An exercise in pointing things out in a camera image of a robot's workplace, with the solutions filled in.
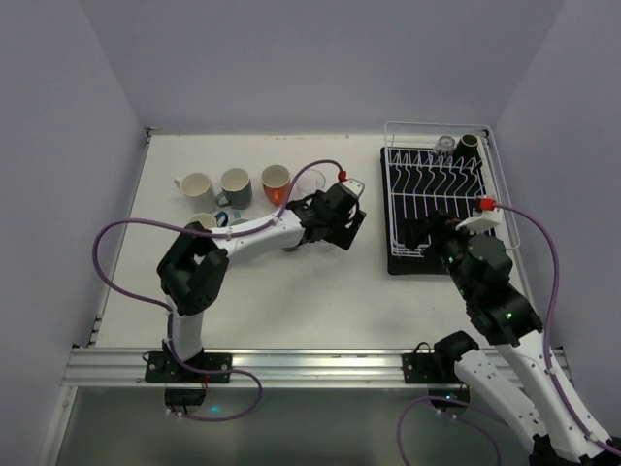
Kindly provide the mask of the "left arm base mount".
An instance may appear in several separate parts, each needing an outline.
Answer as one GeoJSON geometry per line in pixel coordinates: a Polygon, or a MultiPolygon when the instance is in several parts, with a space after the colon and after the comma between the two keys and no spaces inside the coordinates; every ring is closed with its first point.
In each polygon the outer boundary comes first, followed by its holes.
{"type": "MultiPolygon", "coordinates": [[[[194,388],[165,388],[164,404],[167,409],[190,414],[206,400],[209,383],[229,383],[230,374],[207,375],[189,371],[172,356],[165,344],[161,350],[146,351],[142,354],[146,364],[146,383],[190,383],[194,388]]],[[[201,371],[226,371],[232,367],[233,356],[228,352],[199,351],[185,362],[201,371]]]]}

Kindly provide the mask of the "clear plastic glass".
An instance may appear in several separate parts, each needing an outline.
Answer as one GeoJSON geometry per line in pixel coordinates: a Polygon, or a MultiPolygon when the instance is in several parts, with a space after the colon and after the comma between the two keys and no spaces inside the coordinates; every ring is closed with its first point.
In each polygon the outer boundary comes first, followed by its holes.
{"type": "Polygon", "coordinates": [[[323,190],[326,184],[326,177],[318,170],[310,168],[305,171],[296,181],[295,186],[298,193],[304,197],[314,194],[317,190],[323,190]]]}

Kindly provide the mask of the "white mug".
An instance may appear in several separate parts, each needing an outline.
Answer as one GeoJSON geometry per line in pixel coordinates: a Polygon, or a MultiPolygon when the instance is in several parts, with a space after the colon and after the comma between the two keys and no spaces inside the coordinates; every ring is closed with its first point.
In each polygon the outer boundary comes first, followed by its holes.
{"type": "Polygon", "coordinates": [[[174,179],[174,184],[194,213],[211,213],[216,209],[212,179],[194,172],[174,179]]]}

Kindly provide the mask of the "aluminium rail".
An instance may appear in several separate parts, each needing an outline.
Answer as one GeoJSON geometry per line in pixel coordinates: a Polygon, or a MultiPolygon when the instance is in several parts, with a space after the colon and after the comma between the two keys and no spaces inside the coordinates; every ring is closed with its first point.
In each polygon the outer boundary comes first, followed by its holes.
{"type": "MultiPolygon", "coordinates": [[[[149,349],[73,349],[61,378],[70,387],[138,387],[146,382],[149,349]]],[[[403,349],[228,349],[220,364],[239,372],[227,388],[254,388],[249,372],[270,388],[377,388],[405,385],[403,349]]]]}

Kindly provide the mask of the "orange mug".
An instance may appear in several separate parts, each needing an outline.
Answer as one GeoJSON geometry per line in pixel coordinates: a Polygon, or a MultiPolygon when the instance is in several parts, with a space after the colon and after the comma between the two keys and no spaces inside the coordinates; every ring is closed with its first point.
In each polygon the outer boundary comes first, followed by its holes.
{"type": "Polygon", "coordinates": [[[287,198],[290,186],[290,173],[282,165],[266,167],[261,174],[264,193],[274,206],[281,206],[287,198]]]}

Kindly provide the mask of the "black drip tray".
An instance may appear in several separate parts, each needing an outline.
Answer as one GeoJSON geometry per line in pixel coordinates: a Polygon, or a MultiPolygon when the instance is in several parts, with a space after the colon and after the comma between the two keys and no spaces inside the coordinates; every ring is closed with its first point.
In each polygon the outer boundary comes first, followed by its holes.
{"type": "Polygon", "coordinates": [[[455,160],[437,156],[431,149],[380,150],[387,272],[392,276],[442,275],[436,255],[408,250],[401,223],[407,218],[426,219],[435,211],[465,218],[474,200],[486,194],[481,157],[455,160]]]}

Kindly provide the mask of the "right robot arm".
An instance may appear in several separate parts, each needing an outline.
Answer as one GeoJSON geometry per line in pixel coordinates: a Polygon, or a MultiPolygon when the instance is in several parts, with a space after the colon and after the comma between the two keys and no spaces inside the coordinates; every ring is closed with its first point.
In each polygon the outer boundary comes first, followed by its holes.
{"type": "Polygon", "coordinates": [[[518,379],[510,382],[467,333],[434,345],[436,367],[473,388],[528,450],[532,465],[617,465],[620,441],[611,436],[577,395],[549,343],[549,322],[510,282],[513,262],[504,242],[487,235],[504,205],[476,203],[466,219],[436,211],[405,219],[405,244],[424,241],[463,298],[474,328],[496,348],[518,379]]]}

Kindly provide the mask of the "black mug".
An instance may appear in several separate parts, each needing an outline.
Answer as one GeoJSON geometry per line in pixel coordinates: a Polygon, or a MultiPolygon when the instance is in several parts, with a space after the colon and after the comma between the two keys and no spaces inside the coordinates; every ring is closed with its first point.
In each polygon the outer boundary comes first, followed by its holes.
{"type": "Polygon", "coordinates": [[[464,134],[458,141],[454,152],[452,153],[455,160],[471,160],[479,157],[478,152],[479,139],[475,134],[464,134]]]}

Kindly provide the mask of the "dark blue mug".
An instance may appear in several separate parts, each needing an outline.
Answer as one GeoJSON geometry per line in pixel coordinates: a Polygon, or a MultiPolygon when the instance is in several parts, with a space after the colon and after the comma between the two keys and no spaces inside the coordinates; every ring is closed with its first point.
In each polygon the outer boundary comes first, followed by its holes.
{"type": "Polygon", "coordinates": [[[211,230],[214,228],[225,227],[229,222],[229,216],[226,212],[220,211],[215,214],[198,213],[193,215],[185,225],[189,228],[192,224],[199,224],[203,229],[211,230]]]}

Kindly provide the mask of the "grey-blue mug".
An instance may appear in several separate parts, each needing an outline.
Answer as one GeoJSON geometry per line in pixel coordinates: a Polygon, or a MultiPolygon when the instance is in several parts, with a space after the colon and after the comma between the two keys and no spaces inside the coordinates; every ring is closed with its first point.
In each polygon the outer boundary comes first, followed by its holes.
{"type": "Polygon", "coordinates": [[[251,179],[242,168],[231,168],[220,178],[221,192],[215,196],[219,208],[247,209],[252,202],[251,179]]]}

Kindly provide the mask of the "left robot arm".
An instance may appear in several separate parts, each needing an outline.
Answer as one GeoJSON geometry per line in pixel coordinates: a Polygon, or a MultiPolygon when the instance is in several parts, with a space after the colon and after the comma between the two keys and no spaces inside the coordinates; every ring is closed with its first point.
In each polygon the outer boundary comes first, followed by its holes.
{"type": "Polygon", "coordinates": [[[272,250],[321,241],[348,250],[366,216],[359,208],[364,189],[362,182],[348,179],[237,226],[209,231],[198,222],[188,224],[157,266],[171,307],[164,344],[173,358],[186,362],[203,351],[204,312],[229,268],[272,250]]]}

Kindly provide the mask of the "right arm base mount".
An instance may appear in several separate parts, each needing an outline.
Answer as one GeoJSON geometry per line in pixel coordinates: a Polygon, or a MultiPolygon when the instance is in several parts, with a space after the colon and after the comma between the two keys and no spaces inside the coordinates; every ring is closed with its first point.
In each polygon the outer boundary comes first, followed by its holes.
{"type": "Polygon", "coordinates": [[[429,388],[428,395],[436,396],[431,404],[441,411],[464,411],[465,407],[450,401],[471,402],[471,390],[461,382],[454,371],[454,363],[470,350],[479,350],[479,344],[465,331],[457,331],[434,344],[420,342],[414,349],[401,355],[404,382],[427,385],[456,385],[456,388],[429,388]]]}

